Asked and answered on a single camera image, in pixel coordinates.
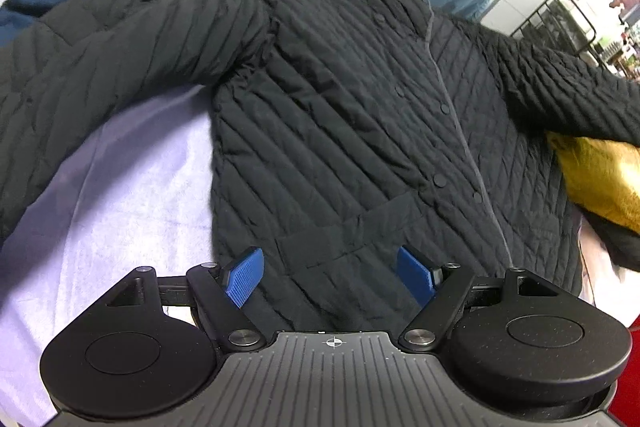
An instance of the yellow pillow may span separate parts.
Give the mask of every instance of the yellow pillow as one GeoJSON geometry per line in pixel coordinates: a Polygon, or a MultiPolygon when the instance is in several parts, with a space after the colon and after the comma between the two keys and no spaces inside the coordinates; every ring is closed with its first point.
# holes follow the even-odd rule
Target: yellow pillow
{"type": "Polygon", "coordinates": [[[546,136],[558,156],[569,198],[640,233],[640,149],[552,132],[546,136]]]}

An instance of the red object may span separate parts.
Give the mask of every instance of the red object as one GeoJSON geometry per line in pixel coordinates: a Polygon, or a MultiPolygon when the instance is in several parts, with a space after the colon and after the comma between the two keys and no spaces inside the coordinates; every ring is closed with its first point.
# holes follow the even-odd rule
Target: red object
{"type": "Polygon", "coordinates": [[[609,412],[626,427],[640,427],[640,317],[630,330],[634,347],[625,372],[618,379],[618,391],[609,412]]]}

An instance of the black quilted jacket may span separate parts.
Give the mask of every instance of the black quilted jacket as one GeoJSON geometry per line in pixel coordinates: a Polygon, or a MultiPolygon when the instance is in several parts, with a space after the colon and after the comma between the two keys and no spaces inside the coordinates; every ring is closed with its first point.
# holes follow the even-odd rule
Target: black quilted jacket
{"type": "Polygon", "coordinates": [[[267,334],[398,331],[406,242],[578,293],[543,131],[640,146],[636,84],[426,0],[71,0],[0,50],[1,238],[110,115],[187,83],[213,87],[214,249],[263,247],[267,334]]]}

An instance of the blue gripper pad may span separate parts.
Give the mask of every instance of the blue gripper pad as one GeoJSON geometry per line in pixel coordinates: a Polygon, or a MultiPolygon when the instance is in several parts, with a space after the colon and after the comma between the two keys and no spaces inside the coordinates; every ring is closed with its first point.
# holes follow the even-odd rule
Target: blue gripper pad
{"type": "Polygon", "coordinates": [[[404,247],[398,249],[396,273],[420,306],[426,306],[435,295],[433,274],[404,247]]]}
{"type": "Polygon", "coordinates": [[[260,283],[264,274],[264,256],[261,248],[256,248],[240,261],[231,272],[226,286],[226,294],[241,307],[260,283]]]}

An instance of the metal screw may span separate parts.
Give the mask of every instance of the metal screw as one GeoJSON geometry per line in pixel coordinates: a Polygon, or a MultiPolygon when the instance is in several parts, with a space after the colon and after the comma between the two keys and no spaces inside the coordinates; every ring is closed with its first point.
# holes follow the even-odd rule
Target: metal screw
{"type": "Polygon", "coordinates": [[[429,346],[436,341],[436,335],[429,330],[409,330],[404,339],[413,346],[429,346]]]}
{"type": "Polygon", "coordinates": [[[260,334],[254,330],[236,330],[229,335],[229,342],[235,346],[247,347],[260,342],[260,334]]]}

